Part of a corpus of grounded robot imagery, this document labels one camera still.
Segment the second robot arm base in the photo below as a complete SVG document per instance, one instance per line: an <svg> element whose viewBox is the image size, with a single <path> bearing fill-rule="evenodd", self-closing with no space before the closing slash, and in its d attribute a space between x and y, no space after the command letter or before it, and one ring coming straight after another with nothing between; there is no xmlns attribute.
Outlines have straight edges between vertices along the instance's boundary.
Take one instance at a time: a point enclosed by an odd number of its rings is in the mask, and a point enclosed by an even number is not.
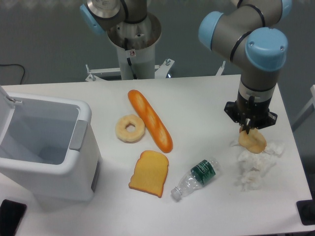
<svg viewBox="0 0 315 236"><path fill-rule="evenodd" d="M95 34L107 33L125 50L153 46L161 36L161 24L147 9L146 0L88 0L80 13Z"/></svg>

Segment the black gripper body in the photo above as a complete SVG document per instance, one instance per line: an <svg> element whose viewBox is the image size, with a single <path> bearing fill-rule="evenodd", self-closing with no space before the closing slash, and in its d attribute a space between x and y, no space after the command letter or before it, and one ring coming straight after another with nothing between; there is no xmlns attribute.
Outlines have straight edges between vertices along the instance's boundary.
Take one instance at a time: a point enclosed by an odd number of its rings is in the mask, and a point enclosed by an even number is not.
<svg viewBox="0 0 315 236"><path fill-rule="evenodd" d="M224 108L226 114L241 127L245 119L255 119L255 128L262 129L276 124L278 115L271 112L269 105L274 89L254 91L248 88L238 90L237 99L227 102Z"/></svg>

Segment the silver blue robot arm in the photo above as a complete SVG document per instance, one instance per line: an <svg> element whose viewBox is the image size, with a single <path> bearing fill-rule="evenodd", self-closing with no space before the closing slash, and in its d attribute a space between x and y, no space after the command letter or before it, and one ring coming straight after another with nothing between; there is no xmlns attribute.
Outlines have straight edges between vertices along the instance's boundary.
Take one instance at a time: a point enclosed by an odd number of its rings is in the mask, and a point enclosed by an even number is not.
<svg viewBox="0 0 315 236"><path fill-rule="evenodd" d="M242 130L262 129L277 121L269 105L285 64L288 40L273 28L292 9L290 0L239 0L225 15L209 13L198 30L199 41L242 70L237 99L224 111Z"/></svg>

